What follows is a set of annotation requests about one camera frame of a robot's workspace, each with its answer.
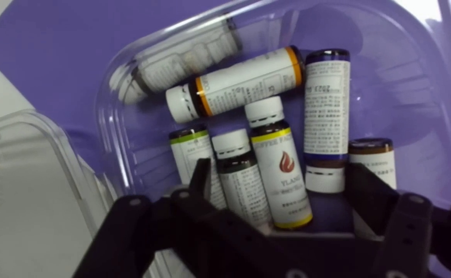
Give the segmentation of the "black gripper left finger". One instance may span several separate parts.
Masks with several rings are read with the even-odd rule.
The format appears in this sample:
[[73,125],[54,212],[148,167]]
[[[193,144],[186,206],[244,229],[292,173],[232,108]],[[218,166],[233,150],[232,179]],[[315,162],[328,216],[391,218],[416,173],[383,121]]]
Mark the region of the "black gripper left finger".
[[119,198],[91,241],[74,278],[142,278],[158,252],[173,250],[196,278],[260,278],[255,257],[263,235],[226,209],[204,200],[212,161],[199,159],[189,189],[152,203]]

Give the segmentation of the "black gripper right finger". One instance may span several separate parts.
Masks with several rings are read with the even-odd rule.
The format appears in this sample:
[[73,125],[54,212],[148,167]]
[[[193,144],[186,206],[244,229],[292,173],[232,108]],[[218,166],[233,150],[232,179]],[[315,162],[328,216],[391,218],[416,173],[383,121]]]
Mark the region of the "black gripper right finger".
[[374,278],[427,278],[431,255],[451,272],[451,207],[436,207],[417,193],[399,193],[362,164],[346,167],[345,196],[383,237]]

